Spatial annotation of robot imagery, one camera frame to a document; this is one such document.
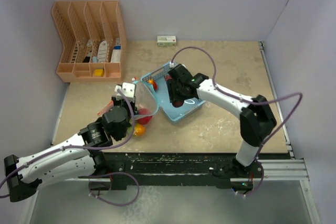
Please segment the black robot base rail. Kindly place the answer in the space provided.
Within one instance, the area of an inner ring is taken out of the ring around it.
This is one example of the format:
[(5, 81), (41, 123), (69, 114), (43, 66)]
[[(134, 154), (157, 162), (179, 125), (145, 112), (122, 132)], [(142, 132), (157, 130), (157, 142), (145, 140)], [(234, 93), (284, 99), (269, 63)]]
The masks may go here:
[(213, 186), (251, 189), (262, 178), (253, 162), (244, 168), (230, 153), (95, 153), (94, 175), (104, 175), (112, 189), (141, 186)]

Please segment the red grapes toy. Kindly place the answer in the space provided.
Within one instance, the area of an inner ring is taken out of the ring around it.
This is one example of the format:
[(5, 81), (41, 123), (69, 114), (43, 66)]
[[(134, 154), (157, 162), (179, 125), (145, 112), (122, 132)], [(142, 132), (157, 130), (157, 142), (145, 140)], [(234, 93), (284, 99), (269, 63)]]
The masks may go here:
[(165, 79), (166, 82), (171, 82), (171, 81), (172, 81), (172, 78), (171, 78), (171, 76), (169, 76), (169, 75), (166, 75), (166, 76), (164, 77), (164, 79)]

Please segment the yellow lemon toy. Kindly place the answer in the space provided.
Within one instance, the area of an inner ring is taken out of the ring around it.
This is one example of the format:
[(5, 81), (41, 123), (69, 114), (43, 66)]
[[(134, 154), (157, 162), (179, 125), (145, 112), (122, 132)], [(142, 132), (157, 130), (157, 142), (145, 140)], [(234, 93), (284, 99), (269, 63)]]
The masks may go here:
[(142, 135), (145, 134), (145, 132), (146, 132), (146, 129), (145, 129), (144, 125), (136, 124), (135, 128), (134, 128), (133, 135), (142, 136)]

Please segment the clear zip top bag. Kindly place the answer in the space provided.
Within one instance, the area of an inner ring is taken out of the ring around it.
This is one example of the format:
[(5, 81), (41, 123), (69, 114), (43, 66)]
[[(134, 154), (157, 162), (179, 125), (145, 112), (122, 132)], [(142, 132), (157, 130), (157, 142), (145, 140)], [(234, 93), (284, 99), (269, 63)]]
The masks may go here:
[(152, 86), (144, 81), (124, 82), (114, 91), (111, 102), (98, 113), (107, 136), (120, 141), (130, 134), (145, 134), (145, 125), (158, 110)]

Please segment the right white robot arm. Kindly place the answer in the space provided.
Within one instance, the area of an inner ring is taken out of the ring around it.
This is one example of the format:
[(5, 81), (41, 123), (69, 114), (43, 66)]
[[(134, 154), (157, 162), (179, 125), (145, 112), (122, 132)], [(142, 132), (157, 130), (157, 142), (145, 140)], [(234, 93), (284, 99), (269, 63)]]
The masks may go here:
[(243, 142), (235, 156), (234, 173), (246, 177), (252, 171), (263, 140), (271, 134), (277, 121), (267, 99), (258, 95), (249, 97), (216, 84), (208, 76), (192, 75), (182, 64), (169, 64), (166, 84), (170, 103), (179, 108), (188, 99), (200, 99), (228, 111), (240, 121)]

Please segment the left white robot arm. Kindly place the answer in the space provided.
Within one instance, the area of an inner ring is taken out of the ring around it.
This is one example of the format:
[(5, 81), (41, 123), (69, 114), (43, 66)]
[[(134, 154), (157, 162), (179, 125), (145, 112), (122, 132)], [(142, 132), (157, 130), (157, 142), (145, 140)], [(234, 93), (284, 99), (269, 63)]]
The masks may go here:
[(5, 179), (10, 202), (19, 202), (45, 186), (76, 177), (104, 177), (112, 171), (103, 154), (122, 140), (135, 115), (135, 97), (117, 95), (113, 106), (94, 122), (60, 144), (26, 157), (4, 159)]

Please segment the red apple toy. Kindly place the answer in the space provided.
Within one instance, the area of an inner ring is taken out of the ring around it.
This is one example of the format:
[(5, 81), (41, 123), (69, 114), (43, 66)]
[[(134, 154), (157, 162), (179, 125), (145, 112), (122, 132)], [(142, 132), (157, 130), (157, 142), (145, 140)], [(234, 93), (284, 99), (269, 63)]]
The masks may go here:
[(141, 124), (141, 125), (146, 125), (150, 122), (150, 120), (152, 119), (152, 116), (150, 115), (150, 110), (146, 109), (146, 108), (141, 108), (138, 110), (138, 115), (140, 115), (140, 117), (137, 119), (137, 123)]

